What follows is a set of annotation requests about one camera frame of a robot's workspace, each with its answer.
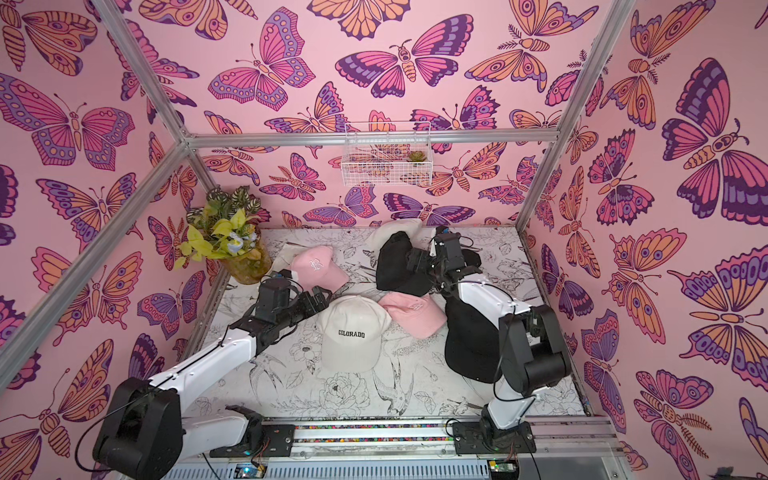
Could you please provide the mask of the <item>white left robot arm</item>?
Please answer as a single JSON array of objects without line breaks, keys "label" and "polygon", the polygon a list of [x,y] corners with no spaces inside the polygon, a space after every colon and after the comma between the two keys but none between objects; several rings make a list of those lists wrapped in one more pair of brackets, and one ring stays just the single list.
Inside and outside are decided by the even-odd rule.
[{"label": "white left robot arm", "polygon": [[257,300],[210,346],[149,378],[130,377],[117,388],[99,426],[93,460],[131,479],[161,479],[183,459],[264,450],[263,417],[229,406],[217,414],[187,417],[208,388],[326,310],[332,291],[305,290],[282,270],[259,285]]}]

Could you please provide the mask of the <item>black cap with white patch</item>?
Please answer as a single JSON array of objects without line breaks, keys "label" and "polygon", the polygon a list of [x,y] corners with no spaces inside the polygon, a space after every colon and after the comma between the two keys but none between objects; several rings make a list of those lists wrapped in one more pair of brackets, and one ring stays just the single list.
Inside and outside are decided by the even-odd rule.
[{"label": "black cap with white patch", "polygon": [[480,268],[482,266],[481,257],[476,251],[471,249],[462,249],[462,255],[467,266],[476,268]]}]

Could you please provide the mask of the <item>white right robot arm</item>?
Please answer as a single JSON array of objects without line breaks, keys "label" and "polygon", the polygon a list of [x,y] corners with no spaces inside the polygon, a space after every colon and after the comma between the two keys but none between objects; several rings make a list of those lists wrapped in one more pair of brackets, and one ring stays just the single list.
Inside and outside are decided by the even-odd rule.
[{"label": "white right robot arm", "polygon": [[427,250],[408,253],[408,268],[429,278],[445,300],[447,365],[492,386],[480,428],[507,434],[524,423],[539,392],[571,375],[570,354],[553,310],[495,285],[468,252],[459,233],[439,227]]}]

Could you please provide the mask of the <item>plain black cap back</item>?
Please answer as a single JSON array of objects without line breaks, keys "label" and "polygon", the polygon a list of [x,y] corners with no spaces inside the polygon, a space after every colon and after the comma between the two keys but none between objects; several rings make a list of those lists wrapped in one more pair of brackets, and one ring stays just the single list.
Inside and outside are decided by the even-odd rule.
[{"label": "plain black cap back", "polygon": [[406,268],[406,254],[413,248],[410,238],[402,232],[392,235],[381,248],[375,276],[379,290],[418,297],[432,290],[430,278],[415,275]]}]

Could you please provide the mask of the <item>white Colorado cap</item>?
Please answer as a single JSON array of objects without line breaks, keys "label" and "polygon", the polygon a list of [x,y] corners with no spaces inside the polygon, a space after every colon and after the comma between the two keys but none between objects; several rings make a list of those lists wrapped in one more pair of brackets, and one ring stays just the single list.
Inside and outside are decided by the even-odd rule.
[{"label": "white Colorado cap", "polygon": [[319,313],[322,366],[332,372],[363,373],[379,361],[382,337],[392,318],[376,301],[342,296]]}]

